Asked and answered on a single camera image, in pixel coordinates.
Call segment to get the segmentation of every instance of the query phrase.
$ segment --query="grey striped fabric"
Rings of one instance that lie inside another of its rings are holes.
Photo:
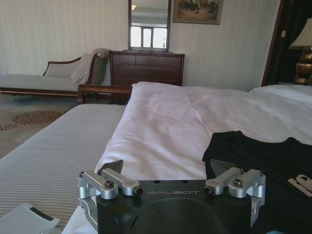
[[[75,107],[0,160],[0,216],[30,203],[60,219],[78,205],[76,177],[94,170],[125,106]]]

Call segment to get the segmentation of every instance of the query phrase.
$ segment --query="wooden chest of drawers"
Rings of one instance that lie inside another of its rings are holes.
[[[164,52],[111,51],[111,85],[139,81],[182,86],[184,55]]]

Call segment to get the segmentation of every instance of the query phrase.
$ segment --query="table lamp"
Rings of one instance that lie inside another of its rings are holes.
[[[290,45],[291,49],[303,49],[300,61],[297,63],[297,84],[312,83],[312,18],[307,20],[302,32]]]

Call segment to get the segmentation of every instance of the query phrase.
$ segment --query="brass lamp base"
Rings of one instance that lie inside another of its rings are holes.
[[[312,47],[304,50],[300,61],[296,65],[296,83],[309,85],[312,84]]]

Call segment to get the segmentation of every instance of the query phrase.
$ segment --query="mirror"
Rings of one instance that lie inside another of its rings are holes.
[[[129,0],[129,50],[168,51],[171,0]]]

